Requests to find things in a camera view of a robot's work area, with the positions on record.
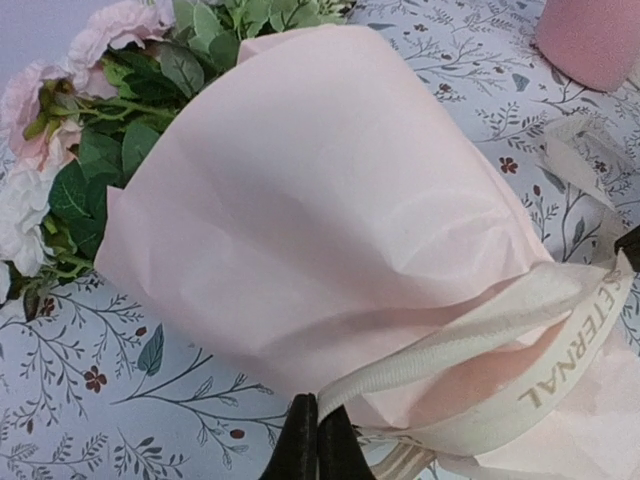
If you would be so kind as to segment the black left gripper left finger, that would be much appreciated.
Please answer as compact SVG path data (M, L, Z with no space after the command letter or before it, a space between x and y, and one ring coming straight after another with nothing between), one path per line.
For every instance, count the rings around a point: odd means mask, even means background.
M267 464L267 480L313 480L317 471L318 406L313 394L293 399Z

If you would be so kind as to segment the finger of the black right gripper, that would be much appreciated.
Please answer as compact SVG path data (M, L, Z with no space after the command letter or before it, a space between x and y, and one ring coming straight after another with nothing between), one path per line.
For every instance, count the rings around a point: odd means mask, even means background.
M616 253L622 251L633 271L635 273L640 272L640 227L635 227L626 232L614 243L614 250Z

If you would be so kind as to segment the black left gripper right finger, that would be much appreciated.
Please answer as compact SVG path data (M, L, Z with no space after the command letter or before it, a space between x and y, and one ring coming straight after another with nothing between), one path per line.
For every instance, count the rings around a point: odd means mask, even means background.
M375 480L344 406L320 422L317 449L320 480Z

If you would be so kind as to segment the cream printed ribbon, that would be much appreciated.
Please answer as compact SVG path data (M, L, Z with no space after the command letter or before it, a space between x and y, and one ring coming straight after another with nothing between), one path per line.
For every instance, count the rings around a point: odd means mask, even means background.
M412 479L431 462L470 479L635 479L639 362L616 324L635 273L614 250L626 232L606 203L588 265L543 263L434 335L334 382L319 421L359 394L404 386L514 350L522 371L466 411L397 435L375 479Z

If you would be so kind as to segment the pink flower bouquet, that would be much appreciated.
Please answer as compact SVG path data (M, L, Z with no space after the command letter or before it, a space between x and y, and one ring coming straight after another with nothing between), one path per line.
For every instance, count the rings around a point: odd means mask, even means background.
M121 1L1 97L1 315L100 277L289 400L436 334L543 263L588 265L639 165L597 118L545 124L539 168L600 210L587 262L527 208L351 1ZM514 350L344 407L368 465L524 368Z

